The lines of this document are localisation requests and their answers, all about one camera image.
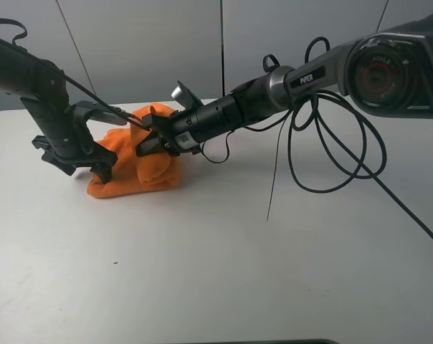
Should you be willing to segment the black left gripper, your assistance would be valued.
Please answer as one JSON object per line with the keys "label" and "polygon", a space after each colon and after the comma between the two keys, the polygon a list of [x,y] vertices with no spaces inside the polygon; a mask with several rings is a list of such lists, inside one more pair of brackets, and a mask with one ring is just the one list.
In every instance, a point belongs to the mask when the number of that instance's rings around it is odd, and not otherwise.
{"label": "black left gripper", "polygon": [[95,143],[85,122],[73,121],[61,127],[58,122],[36,122],[42,135],[32,140],[36,149],[42,149],[42,161],[71,176],[77,168],[88,167],[102,183],[112,178],[116,153],[103,151]]}

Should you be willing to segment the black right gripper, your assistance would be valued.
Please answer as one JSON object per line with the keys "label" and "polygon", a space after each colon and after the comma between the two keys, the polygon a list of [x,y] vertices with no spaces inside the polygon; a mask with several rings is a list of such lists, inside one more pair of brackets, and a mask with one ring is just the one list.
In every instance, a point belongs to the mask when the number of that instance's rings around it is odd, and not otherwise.
{"label": "black right gripper", "polygon": [[148,113],[141,122],[155,132],[150,132],[135,147],[138,157],[165,152],[177,156],[196,152],[200,144],[240,128],[244,118],[235,99],[227,95],[166,117]]}

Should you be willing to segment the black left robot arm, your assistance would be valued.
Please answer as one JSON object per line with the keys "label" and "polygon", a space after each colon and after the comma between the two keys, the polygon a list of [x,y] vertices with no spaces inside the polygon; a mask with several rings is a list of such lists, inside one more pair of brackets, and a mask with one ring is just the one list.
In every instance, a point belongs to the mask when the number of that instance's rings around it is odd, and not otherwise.
{"label": "black left robot arm", "polygon": [[[3,18],[0,24],[23,26]],[[80,101],[71,105],[64,72],[49,60],[38,59],[17,45],[16,41],[26,36],[22,32],[12,42],[0,39],[0,90],[18,96],[41,130],[32,144],[44,151],[43,161],[68,176],[77,168],[88,167],[107,183],[118,157],[94,141],[87,122],[123,125],[125,121],[96,102]]]}

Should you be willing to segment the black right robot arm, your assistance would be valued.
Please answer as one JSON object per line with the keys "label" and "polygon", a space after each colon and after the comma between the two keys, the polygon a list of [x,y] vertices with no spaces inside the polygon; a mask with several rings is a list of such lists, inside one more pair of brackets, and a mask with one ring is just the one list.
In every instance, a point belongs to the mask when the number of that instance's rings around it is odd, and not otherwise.
{"label": "black right robot arm", "polygon": [[145,115],[149,132],[134,151],[138,156],[195,154],[201,143],[331,86],[370,115],[433,119],[433,14],[341,44],[299,68],[269,67],[208,104],[178,84],[172,95],[182,110],[168,117]]}

